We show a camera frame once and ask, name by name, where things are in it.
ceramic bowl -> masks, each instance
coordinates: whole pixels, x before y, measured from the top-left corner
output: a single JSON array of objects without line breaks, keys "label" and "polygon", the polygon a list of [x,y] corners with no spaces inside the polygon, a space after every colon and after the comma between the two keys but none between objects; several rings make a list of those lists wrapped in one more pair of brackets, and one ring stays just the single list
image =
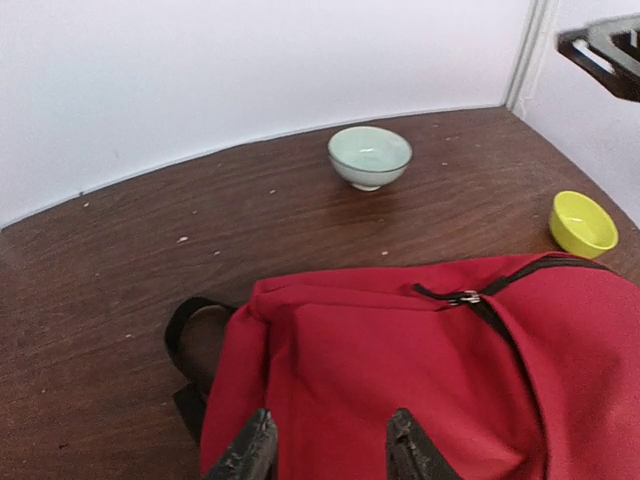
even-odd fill
[{"label": "ceramic bowl", "polygon": [[347,128],[329,141],[333,168],[365,192],[397,180],[407,169],[411,154],[411,145],[404,138],[377,127]]},{"label": "ceramic bowl", "polygon": [[618,229],[609,214],[578,192],[556,195],[550,226],[558,245],[580,257],[596,258],[618,244]]}]

table surface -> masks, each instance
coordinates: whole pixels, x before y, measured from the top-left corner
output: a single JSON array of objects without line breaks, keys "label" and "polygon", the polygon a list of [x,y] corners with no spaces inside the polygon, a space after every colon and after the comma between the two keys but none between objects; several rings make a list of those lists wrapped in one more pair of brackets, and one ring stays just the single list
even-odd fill
[{"label": "table surface", "polygon": [[241,304],[261,278],[555,250],[553,196],[616,221],[602,262],[640,283],[640,235],[504,109],[371,122],[414,148],[375,193],[333,172],[338,129],[226,150],[85,195],[0,234],[0,442],[8,478],[197,477],[162,344],[179,302]]}]

backpack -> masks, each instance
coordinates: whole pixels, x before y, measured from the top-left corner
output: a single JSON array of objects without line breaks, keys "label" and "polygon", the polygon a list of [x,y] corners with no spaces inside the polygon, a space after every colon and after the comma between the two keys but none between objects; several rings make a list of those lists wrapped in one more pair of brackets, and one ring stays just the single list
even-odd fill
[{"label": "backpack", "polygon": [[598,263],[550,253],[305,273],[224,307],[195,415],[203,475],[266,409],[280,480],[385,480],[386,426],[407,408],[461,478],[638,478],[640,289]]}]

